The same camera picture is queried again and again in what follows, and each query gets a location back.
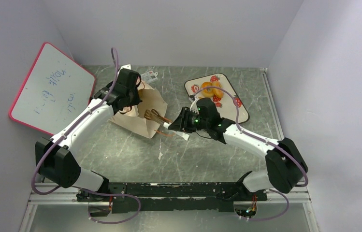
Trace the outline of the strawberry print white tray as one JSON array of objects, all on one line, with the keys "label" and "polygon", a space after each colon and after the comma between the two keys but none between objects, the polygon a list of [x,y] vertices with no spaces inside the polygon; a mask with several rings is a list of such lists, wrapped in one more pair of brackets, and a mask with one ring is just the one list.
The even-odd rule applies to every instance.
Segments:
[{"label": "strawberry print white tray", "polygon": [[233,99],[224,93],[222,99],[217,98],[216,96],[211,97],[211,101],[215,103],[218,112],[221,117],[228,118],[230,120],[235,120],[236,118],[236,106],[238,107],[239,117],[238,123],[245,123],[249,121],[250,115],[248,110],[244,107],[240,97],[233,89],[229,79],[222,73],[210,74],[204,77],[199,77],[195,79],[188,80],[184,83],[185,90],[187,95],[192,95],[201,88],[203,82],[214,82],[219,81],[222,84],[222,88],[230,93]]}]

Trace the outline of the orange fake donut bread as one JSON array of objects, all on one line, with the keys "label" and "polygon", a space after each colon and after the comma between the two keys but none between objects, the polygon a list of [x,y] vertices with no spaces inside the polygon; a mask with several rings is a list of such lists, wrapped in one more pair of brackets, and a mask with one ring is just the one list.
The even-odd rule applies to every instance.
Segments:
[{"label": "orange fake donut bread", "polygon": [[206,97],[206,98],[211,98],[214,96],[214,93],[213,93],[213,90],[212,90],[212,87],[213,86],[213,83],[212,82],[203,82],[201,84],[201,94],[202,96]]}]

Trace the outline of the orange fake bread roll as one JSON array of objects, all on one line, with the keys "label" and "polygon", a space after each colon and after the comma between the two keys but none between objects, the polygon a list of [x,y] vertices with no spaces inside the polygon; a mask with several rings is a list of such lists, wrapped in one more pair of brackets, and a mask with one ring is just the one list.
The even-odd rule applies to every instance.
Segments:
[{"label": "orange fake bread roll", "polygon": [[219,81],[214,81],[212,83],[212,85],[215,87],[212,92],[214,94],[214,96],[216,96],[217,98],[222,99],[224,96],[224,92],[222,90],[222,84]]}]

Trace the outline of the metal food tongs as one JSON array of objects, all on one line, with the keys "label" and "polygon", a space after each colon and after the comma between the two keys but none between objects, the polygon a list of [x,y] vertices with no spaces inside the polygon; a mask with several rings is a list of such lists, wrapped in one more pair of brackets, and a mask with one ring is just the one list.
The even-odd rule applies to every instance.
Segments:
[{"label": "metal food tongs", "polygon": [[[150,121],[154,121],[158,124],[160,124],[161,126],[163,126],[164,128],[169,130],[169,126],[172,124],[172,121],[165,118],[164,116],[162,116],[157,110],[155,109],[151,109],[151,110],[146,110],[144,113],[144,118],[146,118],[147,120]],[[179,137],[181,137],[182,139],[184,139],[185,141],[189,140],[189,135],[184,133],[184,132],[179,132],[179,131],[172,131],[172,133],[174,135],[177,135]]]}]

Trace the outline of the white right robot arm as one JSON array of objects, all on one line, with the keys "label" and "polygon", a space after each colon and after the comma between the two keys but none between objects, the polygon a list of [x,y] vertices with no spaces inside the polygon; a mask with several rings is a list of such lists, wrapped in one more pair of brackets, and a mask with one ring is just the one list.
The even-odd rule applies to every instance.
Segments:
[{"label": "white right robot arm", "polygon": [[179,133],[205,131],[211,139],[241,148],[265,161],[265,170],[250,171],[238,180],[236,192],[242,200],[249,200],[256,191],[264,189],[289,193],[300,186],[301,179],[308,183],[308,167],[293,140],[275,140],[246,130],[237,122],[221,117],[209,98],[183,107],[167,128]]}]

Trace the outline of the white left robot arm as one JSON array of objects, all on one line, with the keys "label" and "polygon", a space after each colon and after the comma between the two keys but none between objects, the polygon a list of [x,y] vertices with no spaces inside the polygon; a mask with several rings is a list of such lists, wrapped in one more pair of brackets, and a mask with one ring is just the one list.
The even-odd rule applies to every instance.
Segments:
[{"label": "white left robot arm", "polygon": [[55,189],[76,187],[90,191],[97,201],[108,198],[109,180],[94,171],[82,168],[74,153],[104,122],[125,108],[141,103],[138,87],[141,75],[121,68],[114,81],[97,91],[89,105],[61,132],[35,144],[34,173],[56,183]]}]

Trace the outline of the clear plastic package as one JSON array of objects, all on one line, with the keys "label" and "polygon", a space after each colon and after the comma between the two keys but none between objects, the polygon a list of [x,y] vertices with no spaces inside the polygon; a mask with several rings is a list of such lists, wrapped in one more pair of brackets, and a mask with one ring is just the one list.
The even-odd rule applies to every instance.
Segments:
[{"label": "clear plastic package", "polygon": [[141,74],[141,79],[143,82],[150,84],[150,83],[158,80],[158,73],[154,72],[154,71],[147,71],[147,72]]}]

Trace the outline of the pink framed whiteboard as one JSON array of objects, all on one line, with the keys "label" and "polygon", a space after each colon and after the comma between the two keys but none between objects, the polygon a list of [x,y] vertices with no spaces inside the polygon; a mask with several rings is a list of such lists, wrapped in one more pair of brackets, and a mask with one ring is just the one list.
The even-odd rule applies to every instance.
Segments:
[{"label": "pink framed whiteboard", "polygon": [[87,107],[95,82],[93,74],[45,42],[8,116],[15,122],[54,135]]}]

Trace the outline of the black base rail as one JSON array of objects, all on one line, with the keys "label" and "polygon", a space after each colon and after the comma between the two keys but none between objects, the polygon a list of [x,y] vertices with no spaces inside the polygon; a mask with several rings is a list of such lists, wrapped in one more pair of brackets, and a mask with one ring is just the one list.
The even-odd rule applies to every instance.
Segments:
[{"label": "black base rail", "polygon": [[81,190],[78,202],[93,206],[106,203],[111,213],[140,211],[217,210],[234,212],[237,202],[266,201],[265,190],[249,192],[236,182],[191,183],[109,183],[109,196],[99,196]]}]

